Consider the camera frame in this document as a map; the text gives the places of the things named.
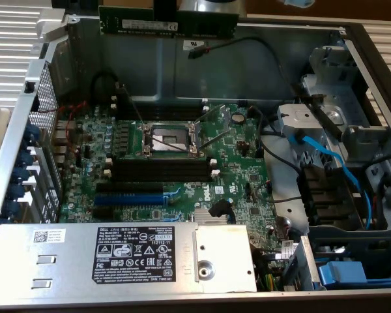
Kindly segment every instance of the green pcb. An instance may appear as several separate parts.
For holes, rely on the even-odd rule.
[[[246,116],[246,109],[238,108],[236,104],[227,107],[231,114],[239,112]],[[223,132],[224,118],[219,113],[212,115],[201,123],[202,142],[207,142]],[[217,201],[226,199],[233,203],[237,224],[247,226],[251,243],[266,248],[279,247],[275,234],[267,235],[267,226],[276,228],[274,205],[263,202],[255,196],[247,197],[245,191],[247,183],[254,190],[268,179],[263,158],[255,158],[257,138],[255,119],[246,119],[242,125],[231,124],[229,133],[203,150],[205,156],[217,160],[217,169],[220,170],[219,176],[211,182],[164,183],[164,192],[177,192],[173,201],[170,201],[167,206],[115,207],[113,220],[93,218],[96,184],[109,182],[109,178],[104,177],[108,152],[120,159],[145,158],[141,155],[141,123],[114,121],[98,108],[92,115],[78,117],[76,122],[82,124],[83,137],[89,139],[88,142],[81,143],[81,150],[84,151],[85,146],[89,145],[91,157],[83,158],[81,168],[76,168],[75,173],[70,170],[64,171],[65,194],[59,222],[144,222],[171,219],[180,222],[197,222],[195,209],[208,210]],[[121,141],[122,133],[126,130],[127,143]],[[110,142],[106,136],[108,132],[113,133]],[[250,146],[245,156],[237,148],[237,143],[241,141],[249,143]],[[173,152],[173,154],[183,157],[183,153]],[[75,164],[74,159],[67,162],[66,168]]]

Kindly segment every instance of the chip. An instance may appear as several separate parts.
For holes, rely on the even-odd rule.
[[[259,176],[256,175],[256,174],[249,174],[249,180],[250,181],[258,181],[259,180]]]
[[[233,138],[232,137],[225,137],[224,138],[224,144],[225,145],[233,145],[234,144]]]
[[[251,215],[259,215],[260,214],[259,208],[258,207],[251,207],[250,208],[250,214]]]

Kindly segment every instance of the blue pcie slot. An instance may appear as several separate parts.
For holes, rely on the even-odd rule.
[[[94,205],[168,205],[168,200],[178,194],[164,192],[162,194],[98,194],[94,197]]]

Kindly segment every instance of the power supply label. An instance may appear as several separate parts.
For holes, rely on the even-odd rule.
[[[173,226],[99,227],[93,280],[97,284],[174,282]]]

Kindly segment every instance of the cpu socket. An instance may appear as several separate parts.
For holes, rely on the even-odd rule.
[[[187,151],[188,156],[197,154],[193,123],[148,123],[143,125],[142,151],[151,156],[158,153],[179,153]]]

